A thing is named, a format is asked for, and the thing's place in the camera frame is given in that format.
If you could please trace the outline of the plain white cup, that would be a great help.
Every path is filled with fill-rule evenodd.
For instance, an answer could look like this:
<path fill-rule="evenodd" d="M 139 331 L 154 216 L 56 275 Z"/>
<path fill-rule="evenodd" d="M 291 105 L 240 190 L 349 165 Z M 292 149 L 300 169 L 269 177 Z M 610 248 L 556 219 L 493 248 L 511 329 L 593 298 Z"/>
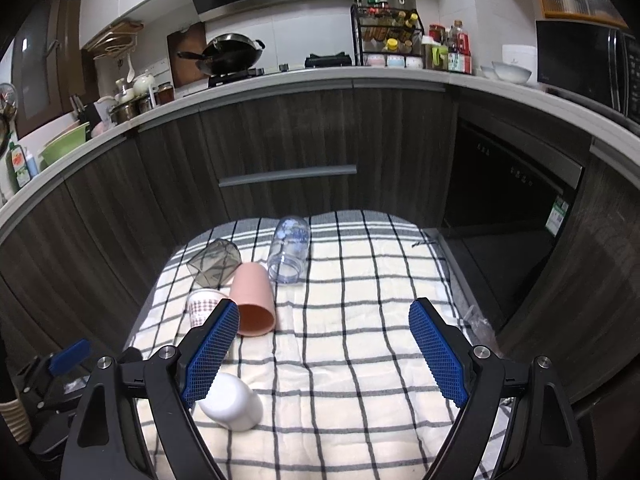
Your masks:
<path fill-rule="evenodd" d="M 245 382 L 236 376 L 219 373 L 206 397 L 198 401 L 204 414 L 229 431 L 253 429 L 262 421 L 262 401 Z"/>

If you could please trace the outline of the black wok pan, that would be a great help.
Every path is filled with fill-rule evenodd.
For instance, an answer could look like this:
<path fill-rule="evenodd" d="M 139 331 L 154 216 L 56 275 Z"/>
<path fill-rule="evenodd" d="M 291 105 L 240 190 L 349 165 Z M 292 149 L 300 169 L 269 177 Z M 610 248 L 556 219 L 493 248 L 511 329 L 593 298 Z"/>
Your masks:
<path fill-rule="evenodd" d="M 230 32 L 210 40 L 201 52 L 178 51 L 183 60 L 194 61 L 205 76 L 224 76 L 249 70 L 262 56 L 266 45 L 262 40 Z"/>

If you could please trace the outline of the green dish soap bottle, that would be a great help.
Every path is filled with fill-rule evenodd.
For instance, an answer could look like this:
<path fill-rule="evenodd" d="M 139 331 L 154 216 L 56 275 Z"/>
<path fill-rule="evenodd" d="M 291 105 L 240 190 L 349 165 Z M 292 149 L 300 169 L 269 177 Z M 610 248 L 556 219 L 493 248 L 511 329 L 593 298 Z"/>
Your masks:
<path fill-rule="evenodd" d="M 20 144 L 10 143 L 11 165 L 18 188 L 24 188 L 32 180 L 28 169 L 25 152 Z"/>

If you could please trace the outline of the white teapot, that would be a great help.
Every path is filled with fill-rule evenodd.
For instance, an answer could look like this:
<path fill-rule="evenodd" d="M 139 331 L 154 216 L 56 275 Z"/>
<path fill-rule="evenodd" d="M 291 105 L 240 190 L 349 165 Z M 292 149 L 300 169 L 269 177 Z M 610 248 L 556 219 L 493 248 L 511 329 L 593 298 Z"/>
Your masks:
<path fill-rule="evenodd" d="M 132 81 L 132 88 L 134 89 L 135 96 L 144 96 L 155 86 L 155 77 L 149 71 L 145 70 L 143 73 L 134 77 Z"/>

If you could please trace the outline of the green bowl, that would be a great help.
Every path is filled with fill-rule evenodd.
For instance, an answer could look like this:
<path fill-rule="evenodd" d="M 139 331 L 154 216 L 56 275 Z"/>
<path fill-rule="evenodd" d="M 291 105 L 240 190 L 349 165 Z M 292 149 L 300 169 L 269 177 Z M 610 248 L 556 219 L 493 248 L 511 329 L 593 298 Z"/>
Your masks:
<path fill-rule="evenodd" d="M 41 160 L 47 166 L 51 166 L 65 155 L 70 154 L 75 148 L 79 148 L 87 140 L 89 126 L 88 122 L 84 122 L 56 136 L 42 148 Z"/>

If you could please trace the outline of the blue black clamp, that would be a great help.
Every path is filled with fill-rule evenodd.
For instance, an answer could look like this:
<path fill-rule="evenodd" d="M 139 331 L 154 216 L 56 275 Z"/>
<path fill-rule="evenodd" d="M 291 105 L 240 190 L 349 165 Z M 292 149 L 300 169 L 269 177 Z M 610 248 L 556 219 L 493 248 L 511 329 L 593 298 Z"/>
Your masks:
<path fill-rule="evenodd" d="M 91 356 L 91 342 L 79 339 L 58 353 L 36 356 L 14 377 L 18 397 L 29 412 L 69 408 L 80 394 L 67 392 L 64 377 Z"/>

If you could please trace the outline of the white red-patterned paper cup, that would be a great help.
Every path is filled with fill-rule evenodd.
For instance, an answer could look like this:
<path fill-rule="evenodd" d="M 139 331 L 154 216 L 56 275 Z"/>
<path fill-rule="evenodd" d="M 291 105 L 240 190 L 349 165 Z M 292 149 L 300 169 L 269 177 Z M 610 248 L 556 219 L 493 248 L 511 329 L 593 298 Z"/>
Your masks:
<path fill-rule="evenodd" d="M 212 288 L 200 288 L 191 292 L 186 298 L 186 312 L 189 315 L 190 327 L 204 325 L 221 300 L 227 298 L 227 295 Z"/>

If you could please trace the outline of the grey transparent square cup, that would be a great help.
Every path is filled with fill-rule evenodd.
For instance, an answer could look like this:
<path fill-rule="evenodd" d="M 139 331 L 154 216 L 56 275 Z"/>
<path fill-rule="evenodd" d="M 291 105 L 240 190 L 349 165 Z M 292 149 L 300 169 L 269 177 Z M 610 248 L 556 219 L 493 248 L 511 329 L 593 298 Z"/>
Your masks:
<path fill-rule="evenodd" d="M 242 263 L 239 249 L 230 240 L 216 238 L 188 261 L 195 284 L 220 289 Z"/>

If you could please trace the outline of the white black checkered cloth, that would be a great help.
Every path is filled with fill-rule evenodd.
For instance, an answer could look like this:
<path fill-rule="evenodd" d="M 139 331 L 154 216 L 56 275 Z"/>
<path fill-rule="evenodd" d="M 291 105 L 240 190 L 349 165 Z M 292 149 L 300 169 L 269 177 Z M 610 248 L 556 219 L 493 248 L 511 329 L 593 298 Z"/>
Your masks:
<path fill-rule="evenodd" d="M 416 298 L 465 328 L 435 237 L 407 220 L 352 210 L 309 221 L 310 256 L 273 289 L 277 325 L 238 337 L 222 370 L 262 401 L 247 432 L 192 415 L 229 479 L 420 479 L 457 417 L 409 330 Z"/>

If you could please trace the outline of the white bowl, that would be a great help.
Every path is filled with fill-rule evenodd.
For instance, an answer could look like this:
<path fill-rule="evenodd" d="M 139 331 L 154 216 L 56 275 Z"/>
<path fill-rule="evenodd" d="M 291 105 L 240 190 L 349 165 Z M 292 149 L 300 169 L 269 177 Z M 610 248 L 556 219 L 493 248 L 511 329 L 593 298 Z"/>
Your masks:
<path fill-rule="evenodd" d="M 527 84 L 532 76 L 532 72 L 525 67 L 503 62 L 492 62 L 491 65 L 500 80 L 511 84 Z"/>

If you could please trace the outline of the clear blue plastic bottle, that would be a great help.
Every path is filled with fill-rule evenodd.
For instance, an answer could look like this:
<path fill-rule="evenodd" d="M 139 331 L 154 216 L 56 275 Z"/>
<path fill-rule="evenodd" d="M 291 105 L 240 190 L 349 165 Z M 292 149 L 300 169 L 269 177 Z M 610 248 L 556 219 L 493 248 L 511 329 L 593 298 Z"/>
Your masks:
<path fill-rule="evenodd" d="M 299 217 L 282 218 L 274 230 L 267 260 L 269 278 L 282 285 L 297 283 L 306 269 L 310 226 Z"/>

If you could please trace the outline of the black microwave oven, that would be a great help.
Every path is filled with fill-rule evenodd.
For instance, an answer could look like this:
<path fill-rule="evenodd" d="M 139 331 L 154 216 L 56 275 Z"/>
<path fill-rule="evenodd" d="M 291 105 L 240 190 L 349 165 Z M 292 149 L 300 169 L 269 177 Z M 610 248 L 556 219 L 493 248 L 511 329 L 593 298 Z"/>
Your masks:
<path fill-rule="evenodd" d="M 639 132 L 639 41 L 623 29 L 588 22 L 536 23 L 537 80 Z"/>

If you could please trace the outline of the pink plastic cup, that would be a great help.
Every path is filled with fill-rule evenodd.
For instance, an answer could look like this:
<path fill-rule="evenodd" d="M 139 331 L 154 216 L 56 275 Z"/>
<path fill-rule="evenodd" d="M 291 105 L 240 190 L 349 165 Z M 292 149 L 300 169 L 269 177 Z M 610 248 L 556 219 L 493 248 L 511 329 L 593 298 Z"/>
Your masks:
<path fill-rule="evenodd" d="M 235 271 L 229 294 L 238 306 L 239 334 L 258 337 L 276 326 L 276 307 L 267 270 L 259 263 L 242 263 Z"/>

